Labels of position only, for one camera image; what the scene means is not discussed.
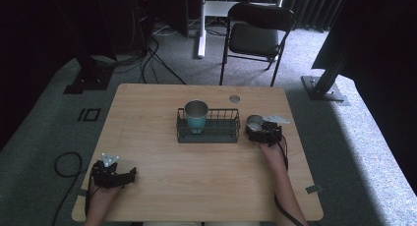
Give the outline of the dark green wire basket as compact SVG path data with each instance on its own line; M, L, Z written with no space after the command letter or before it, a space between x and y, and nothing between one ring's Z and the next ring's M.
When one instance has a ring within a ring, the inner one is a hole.
M177 140L180 143L236 143L240 133L239 110L210 109L203 130L189 128L183 108L177 110Z

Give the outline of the black floor tape marks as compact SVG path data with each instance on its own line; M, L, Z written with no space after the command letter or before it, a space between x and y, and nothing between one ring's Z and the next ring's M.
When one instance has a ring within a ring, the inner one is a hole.
M96 122L99 118L100 108L83 108L77 119L78 122Z

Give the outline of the silver metal cup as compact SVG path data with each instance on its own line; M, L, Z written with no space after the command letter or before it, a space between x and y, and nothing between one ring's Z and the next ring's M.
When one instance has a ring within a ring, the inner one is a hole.
M264 129L262 124L264 123L264 119L260 115L250 115L246 120L246 127L245 131L247 134L252 132L262 132Z

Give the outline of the person's legs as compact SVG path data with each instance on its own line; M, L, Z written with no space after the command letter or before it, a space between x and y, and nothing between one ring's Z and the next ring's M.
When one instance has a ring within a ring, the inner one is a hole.
M261 226L260 222L144 222L143 226Z

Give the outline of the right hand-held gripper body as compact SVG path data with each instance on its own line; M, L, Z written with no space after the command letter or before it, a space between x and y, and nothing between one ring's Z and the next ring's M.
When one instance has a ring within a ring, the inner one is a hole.
M290 121L279 116L262 116L261 128L265 136L265 143L272 146L283 140L282 124L289 124Z

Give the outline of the person's left hand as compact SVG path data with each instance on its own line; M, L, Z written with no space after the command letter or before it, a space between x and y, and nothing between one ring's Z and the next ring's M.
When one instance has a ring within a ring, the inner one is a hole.
M105 189L102 187L91 186L89 190L89 206L93 208L104 208L109 206L117 198L122 187Z

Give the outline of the teal metal cup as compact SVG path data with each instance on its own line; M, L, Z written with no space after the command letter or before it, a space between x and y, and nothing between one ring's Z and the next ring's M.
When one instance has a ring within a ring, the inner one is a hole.
M184 113L190 132L200 134L206 126L208 105L202 100L191 100L185 105Z

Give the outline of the black metal stand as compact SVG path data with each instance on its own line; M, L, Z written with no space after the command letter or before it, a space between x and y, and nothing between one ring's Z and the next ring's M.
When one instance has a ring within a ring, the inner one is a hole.
M350 51L350 41L335 48L324 44L312 66L313 69L324 69L323 74L320 77L301 77L311 100L334 101L341 106L350 105L347 97L341 94L335 84L335 79L346 65Z
M106 90L114 68L101 66L93 55L116 59L100 0L53 0L59 12L59 26L79 63L74 81L65 94L84 90Z

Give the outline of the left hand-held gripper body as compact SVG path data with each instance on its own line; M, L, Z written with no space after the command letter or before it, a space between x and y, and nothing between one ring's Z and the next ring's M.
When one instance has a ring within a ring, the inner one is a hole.
M110 156L106 153L101 154L101 159L92 165L90 171L96 186L105 189L121 186L120 179L116 173L119 159L119 156Z

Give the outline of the person's right hand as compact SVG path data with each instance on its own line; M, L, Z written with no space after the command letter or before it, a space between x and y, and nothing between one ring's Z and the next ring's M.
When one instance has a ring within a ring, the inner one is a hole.
M272 146L268 146L264 143L259 143L258 147L261 152L264 154L270 165L283 165L284 164L284 154L280 146L276 143Z

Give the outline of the black folding chair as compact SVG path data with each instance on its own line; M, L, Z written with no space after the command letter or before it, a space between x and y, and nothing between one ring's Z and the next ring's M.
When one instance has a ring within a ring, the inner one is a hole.
M293 11L275 5L237 3L229 9L226 22L219 84L223 84L228 58L233 57L268 62L266 71L276 62L270 82L274 86L286 39L296 23Z

